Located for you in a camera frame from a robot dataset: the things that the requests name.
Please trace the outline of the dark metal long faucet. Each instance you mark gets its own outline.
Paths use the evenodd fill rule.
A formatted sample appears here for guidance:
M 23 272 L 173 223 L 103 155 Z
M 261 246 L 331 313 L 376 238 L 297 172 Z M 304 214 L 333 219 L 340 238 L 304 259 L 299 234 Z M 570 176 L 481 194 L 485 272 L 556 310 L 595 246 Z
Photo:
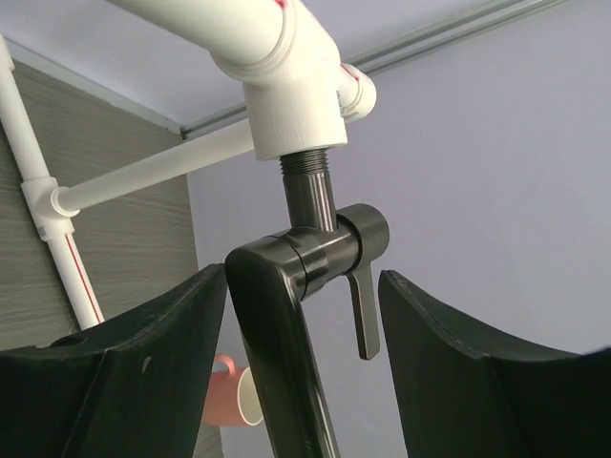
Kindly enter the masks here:
M 225 273 L 274 456 L 336 457 L 302 303 L 347 278 L 359 356 L 373 359 L 380 335 L 371 264 L 390 229 L 368 204 L 336 209 L 326 150 L 282 156 L 280 165 L 290 228 L 232 250 Z

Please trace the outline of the white PVC pipe frame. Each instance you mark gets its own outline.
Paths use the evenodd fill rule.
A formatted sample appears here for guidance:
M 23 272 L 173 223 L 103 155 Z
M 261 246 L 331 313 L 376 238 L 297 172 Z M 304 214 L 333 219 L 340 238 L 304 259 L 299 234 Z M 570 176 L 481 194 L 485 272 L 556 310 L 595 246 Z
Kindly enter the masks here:
M 376 102 L 371 79 L 341 60 L 327 31 L 300 1 L 124 1 L 121 7 L 210 52 L 241 82 L 247 117 L 73 187 L 51 176 L 1 52 L 1 123 L 39 237 L 48 245 L 78 325 L 104 317 L 74 241 L 83 209 L 248 151 L 259 160 L 343 146 L 346 126 Z

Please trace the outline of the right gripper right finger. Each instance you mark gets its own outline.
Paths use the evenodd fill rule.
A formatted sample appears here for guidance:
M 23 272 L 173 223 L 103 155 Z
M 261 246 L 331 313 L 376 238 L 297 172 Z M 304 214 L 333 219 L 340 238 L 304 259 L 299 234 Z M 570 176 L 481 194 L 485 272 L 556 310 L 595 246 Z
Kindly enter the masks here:
M 387 270 L 379 301 L 411 457 L 606 457 L 610 352 L 532 343 Z

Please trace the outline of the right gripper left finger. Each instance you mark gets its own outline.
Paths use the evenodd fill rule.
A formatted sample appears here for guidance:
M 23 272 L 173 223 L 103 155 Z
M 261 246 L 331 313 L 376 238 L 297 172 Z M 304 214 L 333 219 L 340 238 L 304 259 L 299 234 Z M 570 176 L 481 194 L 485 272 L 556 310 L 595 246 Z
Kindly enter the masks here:
M 4 350 L 2 455 L 191 456 L 226 292 L 212 264 L 105 323 Z

